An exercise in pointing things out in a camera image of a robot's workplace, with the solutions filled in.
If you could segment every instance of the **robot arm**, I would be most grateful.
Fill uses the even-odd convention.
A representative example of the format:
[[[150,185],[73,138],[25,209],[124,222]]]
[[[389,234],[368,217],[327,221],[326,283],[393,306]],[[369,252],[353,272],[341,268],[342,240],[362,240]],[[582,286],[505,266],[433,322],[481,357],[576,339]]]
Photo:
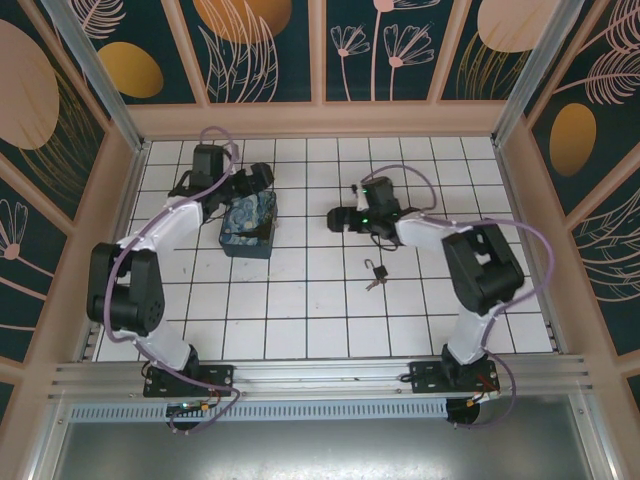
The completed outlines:
[[[196,146],[193,168],[185,172],[169,193],[163,209],[205,191],[218,181],[224,171],[224,155],[226,151],[219,146]],[[231,205],[234,199],[258,193],[273,183],[269,165],[258,163],[251,169],[252,175],[240,170],[211,194],[170,210],[160,220],[150,220],[151,229],[135,245],[117,273],[118,278],[130,277],[128,285],[117,284],[113,291],[111,323],[114,335],[141,344],[164,365],[190,378],[195,378],[198,370],[198,355],[195,348],[163,320],[165,304],[159,261],[189,233],[199,229],[220,205]],[[94,248],[87,296],[87,314],[91,320],[103,322],[109,273],[120,252],[137,237],[138,232],[115,244],[101,243]]]

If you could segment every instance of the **orange circle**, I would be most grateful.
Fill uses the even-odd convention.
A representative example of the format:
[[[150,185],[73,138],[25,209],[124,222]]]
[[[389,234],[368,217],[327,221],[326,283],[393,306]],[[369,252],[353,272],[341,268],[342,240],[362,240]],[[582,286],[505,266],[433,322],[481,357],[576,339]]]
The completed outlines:
[[[272,36],[278,35],[289,23],[292,10],[291,0],[193,0],[193,5],[213,33],[229,42],[244,44],[266,39],[260,18]]]

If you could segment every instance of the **cable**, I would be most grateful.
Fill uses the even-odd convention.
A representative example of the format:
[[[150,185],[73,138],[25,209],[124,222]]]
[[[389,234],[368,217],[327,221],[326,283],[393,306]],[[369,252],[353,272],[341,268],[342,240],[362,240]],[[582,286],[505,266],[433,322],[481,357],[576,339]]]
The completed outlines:
[[[555,264],[556,264],[556,258],[555,258],[555,254],[553,253],[553,248],[551,247],[551,243],[549,243],[549,240],[547,240],[547,238],[539,230],[535,229],[531,225],[527,225],[526,223],[518,222],[516,220],[486,219],[486,220],[478,220],[478,221],[473,221],[473,222],[456,222],[454,220],[443,220],[443,219],[439,219],[439,218],[434,218],[434,217],[428,216],[425,213],[425,211],[426,210],[432,210],[435,207],[435,204],[436,204],[435,203],[435,199],[436,199],[435,188],[433,187],[433,185],[427,179],[426,176],[424,176],[422,173],[418,172],[416,169],[414,169],[412,167],[408,167],[407,165],[388,165],[386,167],[382,167],[382,168],[376,170],[375,172],[373,172],[373,173],[367,175],[366,177],[364,177],[362,179],[362,181],[365,181],[365,180],[373,177],[376,173],[379,173],[381,171],[384,171],[384,170],[387,170],[387,169],[390,169],[390,168],[403,168],[405,170],[409,170],[409,171],[412,171],[414,173],[417,173],[423,180],[425,180],[425,183],[431,189],[431,193],[433,194],[433,198],[434,198],[434,206],[433,207],[423,208],[421,210],[421,216],[422,216],[423,219],[428,220],[429,222],[434,223],[436,225],[441,225],[441,226],[444,226],[444,227],[453,227],[453,228],[481,227],[481,226],[486,226],[486,225],[509,225],[509,226],[512,226],[512,227],[520,228],[522,230],[525,230],[525,231],[533,234],[534,236],[536,236],[538,238],[538,240],[540,240],[542,242],[542,244],[544,245],[545,249],[547,250],[548,265],[547,265],[547,271],[545,273],[545,276],[544,276],[544,279],[543,279],[542,283],[540,283],[537,287],[534,287],[533,289],[529,290],[527,293],[525,293],[525,294],[523,294],[523,295],[521,295],[521,296],[519,296],[517,298],[513,298],[510,301],[508,301],[507,303],[503,303],[498,308],[496,308],[496,310],[493,312],[493,315],[489,319],[489,322],[487,324],[487,328],[485,329],[484,335],[482,336],[482,340],[480,342],[480,347],[484,350],[484,352],[489,357],[493,358],[496,362],[498,362],[502,366],[502,368],[504,368],[505,371],[507,372],[507,375],[509,376],[509,381],[511,382],[511,400],[509,402],[509,406],[507,407],[507,410],[500,417],[498,417],[498,418],[496,418],[494,420],[490,420],[489,422],[483,423],[483,424],[480,424],[480,425],[464,425],[464,426],[466,428],[469,428],[469,429],[478,429],[478,428],[486,428],[486,427],[494,426],[494,425],[500,423],[501,421],[503,421],[511,413],[511,411],[513,410],[513,407],[514,407],[514,405],[516,403],[516,379],[515,379],[515,376],[513,375],[513,372],[511,371],[511,369],[507,365],[507,363],[504,360],[502,360],[502,358],[500,358],[498,355],[496,355],[495,353],[489,351],[489,349],[487,348],[487,341],[489,339],[489,334],[490,334],[491,329],[493,328],[498,316],[500,316],[503,312],[505,312],[507,309],[513,307],[514,305],[522,303],[522,302],[528,300],[529,298],[537,295],[538,293],[540,293],[542,290],[546,289],[550,285],[551,277],[553,276],[553,270],[555,269]]]
[[[136,347],[136,349],[143,356],[148,358],[153,366],[165,370],[166,372],[170,373],[171,375],[173,375],[177,379],[182,380],[183,382],[189,383],[189,384],[197,386],[197,387],[203,387],[203,388],[206,388],[207,390],[218,390],[218,391],[223,391],[223,392],[231,392],[231,393],[235,394],[234,399],[231,400],[231,402],[229,402],[225,407],[223,407],[215,416],[213,416],[211,419],[207,420],[206,422],[199,423],[196,427],[194,427],[193,429],[191,429],[189,431],[182,432],[182,434],[184,434],[184,435],[189,435],[190,432],[191,433],[200,432],[200,431],[204,430],[206,427],[208,427],[208,426],[212,425],[213,423],[215,423],[215,421],[218,420],[218,418],[220,418],[222,415],[224,415],[240,399],[240,395],[241,395],[240,390],[238,390],[236,388],[233,388],[233,387],[223,386],[223,385],[212,385],[212,384],[208,384],[208,383],[204,383],[204,382],[199,382],[198,380],[194,380],[192,378],[189,378],[189,377],[187,377],[185,375],[182,375],[181,373],[177,372],[176,370],[172,369],[168,365],[165,365],[164,363],[162,363],[160,360],[155,358],[155,356],[153,354],[151,354],[150,352],[145,350],[135,340],[132,340],[131,338],[128,338],[128,337],[117,338],[113,334],[113,329],[111,328],[111,300],[113,298],[113,290],[114,290],[115,285],[116,285],[116,277],[117,277],[118,271],[120,270],[120,267],[122,266],[122,264],[123,264],[125,258],[127,257],[127,255],[133,250],[133,248],[139,242],[141,242],[144,239],[144,236],[160,220],[162,220],[165,216],[167,216],[169,213],[174,211],[176,208],[180,208],[180,207],[182,207],[183,205],[186,205],[189,202],[193,202],[193,201],[199,200],[200,198],[203,198],[203,197],[209,195],[210,193],[214,192],[217,188],[219,188],[227,180],[227,178],[231,174],[231,172],[232,172],[235,164],[238,162],[238,159],[239,159],[239,156],[240,156],[239,155],[239,151],[238,151],[238,145],[236,143],[234,143],[233,139],[231,138],[231,134],[228,131],[226,131],[224,128],[222,128],[222,127],[217,127],[217,126],[207,127],[204,130],[202,130],[202,132],[200,132],[200,143],[202,143],[204,135],[207,132],[214,131],[214,130],[222,133],[228,140],[228,142],[227,142],[227,144],[225,146],[228,145],[228,146],[231,147],[231,158],[230,158],[230,162],[229,162],[228,168],[225,170],[225,172],[223,173],[222,177],[220,177],[220,179],[218,179],[218,181],[215,182],[211,187],[209,187],[206,190],[203,190],[202,192],[197,193],[197,194],[195,194],[195,195],[193,195],[191,197],[184,198],[182,200],[177,201],[176,203],[174,203],[172,205],[167,206],[166,208],[161,210],[155,217],[153,217],[149,221],[149,223],[147,223],[142,228],[142,230],[140,230],[140,232],[138,232],[136,237],[128,245],[126,245],[122,249],[122,252],[120,252],[120,255],[118,255],[118,257],[116,257],[116,259],[115,259],[115,261],[113,263],[113,267],[111,268],[111,271],[109,272],[109,278],[107,280],[107,289],[106,289],[105,298],[104,298],[103,323],[104,323],[105,333],[107,335],[107,338],[109,338],[109,340],[111,340],[114,343],[122,343],[122,342],[132,341],[134,346]],[[171,425],[173,433],[181,432],[180,430],[175,428],[175,426],[173,425],[173,421],[170,422],[170,425]]]

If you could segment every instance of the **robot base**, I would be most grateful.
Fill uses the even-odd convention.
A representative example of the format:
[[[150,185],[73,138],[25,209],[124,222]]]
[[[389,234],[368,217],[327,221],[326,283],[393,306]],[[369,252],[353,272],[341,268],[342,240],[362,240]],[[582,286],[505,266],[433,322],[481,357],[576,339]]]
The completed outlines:
[[[199,365],[191,378],[212,385],[233,386],[233,365]],[[218,390],[221,397],[228,397],[231,392]],[[145,375],[142,395],[145,398],[209,398],[211,393],[206,388],[196,387],[178,380],[170,373],[155,367],[149,367]]]

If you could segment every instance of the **enclosure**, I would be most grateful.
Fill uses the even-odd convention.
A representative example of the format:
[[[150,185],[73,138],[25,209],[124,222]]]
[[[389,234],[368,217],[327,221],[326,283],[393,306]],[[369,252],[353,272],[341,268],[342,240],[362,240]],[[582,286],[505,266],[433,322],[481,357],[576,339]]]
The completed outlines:
[[[638,0],[4,2],[0,477],[640,477],[638,32]],[[198,145],[231,152],[212,125],[270,167],[277,222],[268,259],[225,254],[224,208],[159,257],[163,319],[242,392],[195,440],[87,292]],[[454,333],[444,255],[328,228],[381,175],[403,211],[553,249],[500,225],[516,295],[545,288],[488,337],[499,426],[401,381]],[[478,423],[510,411],[497,373]]]

